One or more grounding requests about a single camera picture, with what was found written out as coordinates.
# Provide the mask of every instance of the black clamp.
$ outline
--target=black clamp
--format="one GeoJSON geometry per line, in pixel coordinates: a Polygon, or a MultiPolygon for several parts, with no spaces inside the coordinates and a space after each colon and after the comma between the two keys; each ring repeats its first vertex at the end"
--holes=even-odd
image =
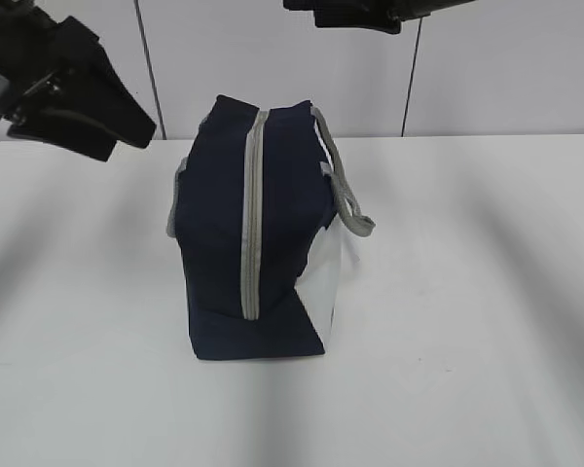
{"type": "Polygon", "coordinates": [[[107,161],[118,141],[146,148],[156,125],[76,19],[56,23],[32,0],[0,0],[0,120],[8,134],[107,161]]]}

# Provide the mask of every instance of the navy fabric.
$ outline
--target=navy fabric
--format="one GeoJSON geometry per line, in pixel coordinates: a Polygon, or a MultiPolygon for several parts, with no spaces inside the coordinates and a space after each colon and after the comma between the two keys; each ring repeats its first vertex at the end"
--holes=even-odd
{"type": "Polygon", "coordinates": [[[179,175],[175,231],[200,359],[319,355],[324,346],[294,286],[311,243],[336,215],[311,103],[271,111],[264,129],[260,318],[242,318],[240,255],[246,136],[258,108],[219,96],[179,175]]]}

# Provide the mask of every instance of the bag handle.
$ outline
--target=bag handle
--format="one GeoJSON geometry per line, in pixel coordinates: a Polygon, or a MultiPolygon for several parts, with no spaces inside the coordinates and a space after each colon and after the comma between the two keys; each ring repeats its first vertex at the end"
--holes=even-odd
{"type": "Polygon", "coordinates": [[[331,179],[336,207],[342,222],[353,234],[361,237],[370,236],[376,224],[368,216],[364,216],[361,213],[359,201],[357,201],[352,188],[348,184],[340,151],[338,151],[338,147],[329,131],[327,121],[317,107],[311,107],[311,114],[318,123],[320,136],[322,136],[322,140],[331,156],[333,166],[326,162],[321,162],[320,166],[322,167],[322,174],[331,179]]]}

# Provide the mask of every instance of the black object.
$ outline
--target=black object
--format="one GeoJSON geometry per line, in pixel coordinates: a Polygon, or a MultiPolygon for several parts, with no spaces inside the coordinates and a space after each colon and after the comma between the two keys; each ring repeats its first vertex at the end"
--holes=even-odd
{"type": "Polygon", "coordinates": [[[56,23],[33,0],[0,0],[0,120],[8,134],[108,161],[117,144],[146,148],[156,125],[115,73],[99,38],[56,23]]]}
{"type": "Polygon", "coordinates": [[[402,22],[474,0],[283,0],[293,11],[313,11],[317,27],[362,27],[399,34],[402,22]]]}

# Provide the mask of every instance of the cooler bag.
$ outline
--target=cooler bag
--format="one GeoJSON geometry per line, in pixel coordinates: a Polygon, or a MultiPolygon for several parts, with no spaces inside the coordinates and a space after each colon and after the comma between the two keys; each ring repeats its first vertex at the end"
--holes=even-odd
{"type": "Polygon", "coordinates": [[[219,96],[179,167],[168,234],[186,276],[202,360],[321,355],[338,287],[342,225],[361,214],[309,101],[262,111],[219,96]]]}

